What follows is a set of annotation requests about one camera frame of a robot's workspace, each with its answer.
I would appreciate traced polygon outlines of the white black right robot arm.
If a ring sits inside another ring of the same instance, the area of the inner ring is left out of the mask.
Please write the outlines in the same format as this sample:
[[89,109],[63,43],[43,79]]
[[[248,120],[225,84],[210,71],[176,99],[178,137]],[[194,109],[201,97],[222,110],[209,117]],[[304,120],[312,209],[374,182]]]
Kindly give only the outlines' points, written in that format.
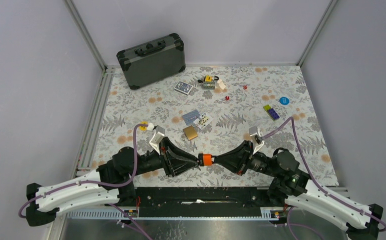
[[285,148],[272,156],[256,151],[251,141],[212,157],[204,165],[218,164],[237,175],[247,170],[273,178],[268,191],[269,203],[306,210],[343,230],[351,240],[376,240],[379,236],[383,208],[377,204],[360,204],[328,187],[322,186],[310,174],[300,170],[299,162]]

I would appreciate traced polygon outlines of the yellow black padlock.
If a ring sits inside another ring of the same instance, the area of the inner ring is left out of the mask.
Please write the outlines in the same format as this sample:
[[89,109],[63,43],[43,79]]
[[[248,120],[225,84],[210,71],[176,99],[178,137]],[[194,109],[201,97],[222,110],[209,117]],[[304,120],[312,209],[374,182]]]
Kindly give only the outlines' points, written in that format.
[[218,81],[219,77],[218,76],[211,76],[211,75],[206,75],[200,79],[197,80],[198,83],[205,83],[205,82],[212,82],[212,81]]

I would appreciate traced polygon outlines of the orange black padlock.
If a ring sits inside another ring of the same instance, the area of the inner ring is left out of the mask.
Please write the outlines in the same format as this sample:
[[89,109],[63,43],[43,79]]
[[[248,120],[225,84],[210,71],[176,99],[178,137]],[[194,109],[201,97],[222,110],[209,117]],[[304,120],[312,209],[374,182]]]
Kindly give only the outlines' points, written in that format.
[[213,164],[213,156],[208,153],[198,154],[198,165],[201,167],[211,166]]

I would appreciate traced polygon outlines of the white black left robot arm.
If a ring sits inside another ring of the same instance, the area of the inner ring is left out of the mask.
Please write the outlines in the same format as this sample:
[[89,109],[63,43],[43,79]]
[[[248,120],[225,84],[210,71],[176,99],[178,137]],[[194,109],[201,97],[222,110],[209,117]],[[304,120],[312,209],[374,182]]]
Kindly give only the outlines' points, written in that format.
[[37,227],[77,208],[117,203],[128,206],[137,198],[135,176],[163,169],[166,175],[175,177],[202,164],[199,157],[176,147],[167,137],[157,149],[143,155],[132,147],[123,147],[107,163],[80,177],[47,187],[27,185],[24,218],[29,226]]

